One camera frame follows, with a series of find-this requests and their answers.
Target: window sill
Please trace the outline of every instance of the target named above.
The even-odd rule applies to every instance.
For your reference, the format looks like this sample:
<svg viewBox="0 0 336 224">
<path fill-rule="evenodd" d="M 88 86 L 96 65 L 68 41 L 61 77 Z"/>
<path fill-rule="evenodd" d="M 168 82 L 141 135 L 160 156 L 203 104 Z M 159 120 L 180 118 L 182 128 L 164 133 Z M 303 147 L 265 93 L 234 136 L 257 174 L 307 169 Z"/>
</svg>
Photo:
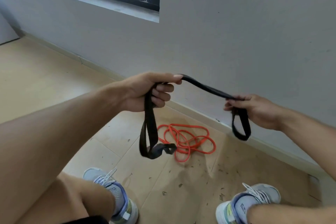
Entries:
<svg viewBox="0 0 336 224">
<path fill-rule="evenodd" d="M 115 12 L 152 22 L 159 22 L 159 12 L 116 0 L 78 0 L 91 5 L 103 7 Z"/>
</svg>

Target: black resistance band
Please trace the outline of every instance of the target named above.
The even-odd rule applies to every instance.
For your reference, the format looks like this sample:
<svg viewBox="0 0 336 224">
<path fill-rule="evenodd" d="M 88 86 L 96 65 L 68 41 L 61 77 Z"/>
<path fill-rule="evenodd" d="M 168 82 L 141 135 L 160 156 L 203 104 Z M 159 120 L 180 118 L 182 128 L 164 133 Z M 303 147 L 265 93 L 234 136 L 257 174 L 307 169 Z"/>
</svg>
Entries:
<svg viewBox="0 0 336 224">
<path fill-rule="evenodd" d="M 200 89 L 205 90 L 216 96 L 226 98 L 226 99 L 241 100 L 229 94 L 226 94 L 223 91 L 214 89 L 210 86 L 206 86 L 185 74 L 183 74 L 182 80 L 190 82 L 196 87 L 199 87 Z M 151 100 L 152 89 L 155 88 L 158 84 L 159 83 L 156 83 L 150 89 L 150 91 L 148 91 L 145 95 L 145 121 L 143 122 L 141 133 L 140 133 L 140 143 L 139 143 L 140 154 L 141 156 L 150 158 L 150 159 L 155 159 L 155 158 L 160 157 L 162 155 L 162 151 L 165 151 L 167 154 L 173 154 L 176 150 L 176 145 L 173 143 L 171 144 L 159 143 L 158 144 L 158 141 L 159 141 L 158 130 L 157 130 L 154 111 L 153 111 L 153 107 L 155 107 L 155 105 L 153 104 Z M 243 125 L 245 135 L 239 133 L 233 123 L 236 115 L 240 117 L 240 121 L 241 121 L 241 124 Z M 149 137 L 149 148 L 147 148 L 147 143 L 146 143 L 146 129 L 147 129 L 148 137 Z M 232 109 L 232 132 L 238 139 L 242 141 L 247 141 L 247 139 L 250 137 L 251 128 L 250 128 L 249 118 L 247 116 L 246 109 L 233 107 Z"/>
</svg>

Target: hand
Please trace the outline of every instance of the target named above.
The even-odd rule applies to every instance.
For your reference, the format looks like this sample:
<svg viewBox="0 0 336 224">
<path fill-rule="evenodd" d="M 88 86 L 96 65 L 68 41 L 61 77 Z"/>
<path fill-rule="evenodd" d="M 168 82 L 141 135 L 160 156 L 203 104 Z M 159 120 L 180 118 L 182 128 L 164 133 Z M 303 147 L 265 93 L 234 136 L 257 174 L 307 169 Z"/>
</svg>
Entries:
<svg viewBox="0 0 336 224">
<path fill-rule="evenodd" d="M 125 89 L 126 98 L 122 103 L 122 110 L 131 112 L 144 111 L 145 94 L 157 82 L 173 82 L 181 84 L 181 74 L 153 73 L 147 72 L 129 77 L 121 82 L 121 87 Z M 168 93 L 174 91 L 172 84 L 159 84 L 152 90 L 152 102 L 156 107 L 164 107 L 165 102 L 170 100 Z"/>
<path fill-rule="evenodd" d="M 285 108 L 255 94 L 235 97 L 242 101 L 226 100 L 224 111 L 231 111 L 232 107 L 244 108 L 254 124 L 266 129 L 281 129 L 281 119 Z"/>
</svg>

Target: left hand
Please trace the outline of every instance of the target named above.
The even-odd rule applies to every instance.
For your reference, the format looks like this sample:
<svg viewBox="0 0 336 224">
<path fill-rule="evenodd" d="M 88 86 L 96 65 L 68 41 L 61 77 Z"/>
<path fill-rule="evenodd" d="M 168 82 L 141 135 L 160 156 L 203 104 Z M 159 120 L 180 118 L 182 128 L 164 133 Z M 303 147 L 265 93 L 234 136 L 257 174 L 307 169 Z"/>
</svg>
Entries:
<svg viewBox="0 0 336 224">
<path fill-rule="evenodd" d="M 145 94 L 157 82 L 182 83 L 181 74 L 147 72 L 129 77 L 119 82 L 126 90 L 126 99 L 122 103 L 122 110 L 142 112 L 145 106 Z M 156 107 L 164 107 L 165 102 L 170 100 L 170 92 L 174 91 L 172 84 L 158 84 L 152 90 L 152 102 Z"/>
</svg>

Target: black shorts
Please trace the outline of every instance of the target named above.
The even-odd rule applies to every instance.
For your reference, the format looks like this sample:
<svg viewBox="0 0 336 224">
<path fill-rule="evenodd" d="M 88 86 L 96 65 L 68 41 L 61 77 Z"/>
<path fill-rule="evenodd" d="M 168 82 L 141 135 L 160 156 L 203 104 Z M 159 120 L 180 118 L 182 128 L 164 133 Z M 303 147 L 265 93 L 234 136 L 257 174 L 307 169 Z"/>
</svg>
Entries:
<svg viewBox="0 0 336 224">
<path fill-rule="evenodd" d="M 79 220 L 66 222 L 64 224 L 109 224 L 102 216 L 91 216 Z"/>
</svg>

